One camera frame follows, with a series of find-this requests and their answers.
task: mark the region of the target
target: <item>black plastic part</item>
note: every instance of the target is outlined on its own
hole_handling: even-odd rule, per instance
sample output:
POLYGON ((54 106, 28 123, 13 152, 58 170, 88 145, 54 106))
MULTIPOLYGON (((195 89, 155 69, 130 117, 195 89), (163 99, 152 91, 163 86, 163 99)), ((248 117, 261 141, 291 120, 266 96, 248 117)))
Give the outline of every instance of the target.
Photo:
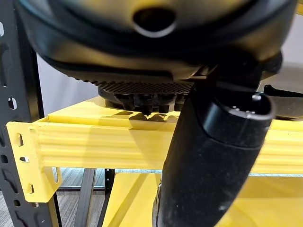
POLYGON ((186 95, 185 94, 177 94, 177 98, 175 100, 175 111, 181 111, 182 107, 185 103, 186 95))
POLYGON ((245 183, 275 117, 265 96, 256 98, 256 114, 206 97, 195 94, 183 106, 163 167, 156 227, 214 227, 245 183))
MULTIPOLYGON (((249 62, 251 58, 256 61, 272 58, 280 52, 297 5, 296 0, 251 1, 247 7, 224 20, 151 39, 135 31, 121 32, 112 27, 95 26, 72 13, 59 1, 16 0, 16 2, 33 47, 63 73, 96 83, 110 83, 116 80, 138 82, 141 79, 144 81, 151 79, 160 84, 189 79, 191 73, 182 70, 184 64, 194 72, 202 64, 214 66, 222 62, 228 62, 231 68, 237 68, 238 65, 232 65, 231 60, 237 57, 234 53, 243 53, 240 54, 243 64, 249 62), (99 54, 103 57, 104 54, 106 56, 110 54, 119 60, 111 61, 111 64, 107 65, 107 62, 101 61, 102 57, 98 57, 99 54), (90 62, 84 56, 96 56, 92 58, 95 61, 90 62), (147 60, 148 67, 144 63, 138 63, 137 68, 143 71, 153 69, 150 71, 157 74, 150 75, 147 79, 144 74, 134 75, 133 69, 123 69, 130 58, 147 60), (155 63, 159 60, 160 65, 167 62, 166 67, 160 67, 155 63), (95 71, 80 71, 92 67, 95 71), (168 77, 158 75, 159 70, 163 69, 165 71, 161 75, 165 74, 168 77)), ((233 77, 234 74, 229 72, 228 75, 233 77)), ((250 77, 235 80, 241 80, 245 85, 250 83, 250 77)))
POLYGON ((265 85, 264 94, 274 100, 278 119, 303 118, 303 94, 275 89, 271 85, 265 85))
POLYGON ((134 110, 134 95, 129 94, 115 94, 116 99, 123 104, 125 110, 134 110))
POLYGON ((153 105, 153 95, 139 95, 139 99, 142 103, 142 113, 146 115, 150 115, 152 113, 152 105, 153 105))
POLYGON ((275 97, 303 98, 303 94, 301 94, 301 93, 275 89, 271 85, 264 86, 264 94, 266 94, 268 96, 275 96, 275 97))
POLYGON ((56 194, 34 207, 24 198, 6 123, 42 117, 36 53, 13 1, 0 1, 0 187, 15 227, 61 227, 56 194))
POLYGON ((169 105, 174 102, 175 94, 158 94, 159 113, 167 114, 169 105))

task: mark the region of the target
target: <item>black metal rack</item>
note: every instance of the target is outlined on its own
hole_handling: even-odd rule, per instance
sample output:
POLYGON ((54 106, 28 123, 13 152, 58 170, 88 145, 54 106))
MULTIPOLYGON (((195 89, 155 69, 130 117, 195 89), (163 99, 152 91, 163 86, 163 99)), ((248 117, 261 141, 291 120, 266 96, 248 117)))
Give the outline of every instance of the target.
MULTIPOLYGON (((25 200, 13 151, 6 129, 7 122, 34 122, 44 117, 36 53, 32 50, 24 27, 11 0, 0 1, 0 187, 15 227, 61 227, 56 194, 48 203, 25 200)), ((86 170, 85 187, 80 199, 90 200, 94 171, 86 170)), ((99 223, 103 223, 115 170, 105 172, 106 200, 99 223)), ((79 206, 87 224, 88 206, 79 206)))

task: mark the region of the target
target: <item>black plastic housing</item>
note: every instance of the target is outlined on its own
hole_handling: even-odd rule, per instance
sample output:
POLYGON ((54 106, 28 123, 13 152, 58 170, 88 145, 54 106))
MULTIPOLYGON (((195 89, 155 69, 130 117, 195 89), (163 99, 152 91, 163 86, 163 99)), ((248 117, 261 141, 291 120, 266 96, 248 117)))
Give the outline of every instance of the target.
POLYGON ((214 227, 245 183, 275 111, 266 96, 225 96, 194 95, 184 104, 154 227, 214 227))

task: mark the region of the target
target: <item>wooden floor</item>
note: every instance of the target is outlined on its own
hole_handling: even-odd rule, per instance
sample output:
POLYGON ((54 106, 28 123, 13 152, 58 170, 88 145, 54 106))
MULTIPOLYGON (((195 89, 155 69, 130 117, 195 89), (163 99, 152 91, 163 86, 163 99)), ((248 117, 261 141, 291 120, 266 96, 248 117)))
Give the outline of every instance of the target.
MULTIPOLYGON (((83 177, 83 168, 61 168, 63 183, 61 186, 81 186, 83 177)), ((158 173, 154 170, 121 170, 116 169, 116 172, 130 172, 130 173, 158 173)), ((104 170, 97 169, 96 186, 104 186, 104 170)), ((79 192, 57 192, 60 215, 63 227, 73 227, 75 221, 75 214, 79 200, 79 192)), ((92 198, 90 209, 89 227, 96 227, 98 217, 104 201, 103 192, 95 192, 92 198)), ((0 227, 14 227, 10 219, 9 211, 5 204, 2 192, 0 192, 0 227)))

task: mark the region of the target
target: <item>yellow metal beam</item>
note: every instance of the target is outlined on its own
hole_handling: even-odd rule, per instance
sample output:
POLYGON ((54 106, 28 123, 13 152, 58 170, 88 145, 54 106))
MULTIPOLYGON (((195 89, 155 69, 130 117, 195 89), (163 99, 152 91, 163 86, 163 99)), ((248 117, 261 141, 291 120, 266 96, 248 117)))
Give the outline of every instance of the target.
MULTIPOLYGON (((7 124, 27 201, 46 202, 60 186, 53 166, 162 169, 179 113, 146 117, 103 106, 96 97, 34 123, 7 124)), ((273 121, 252 172, 303 174, 302 147, 303 122, 273 121)))
MULTIPOLYGON (((103 227, 152 227, 159 181, 156 174, 117 174, 103 227)), ((303 178, 249 177, 216 227, 299 227, 302 213, 303 178)))
POLYGON ((303 15, 303 1, 300 0, 300 3, 298 4, 297 13, 300 15, 303 15))

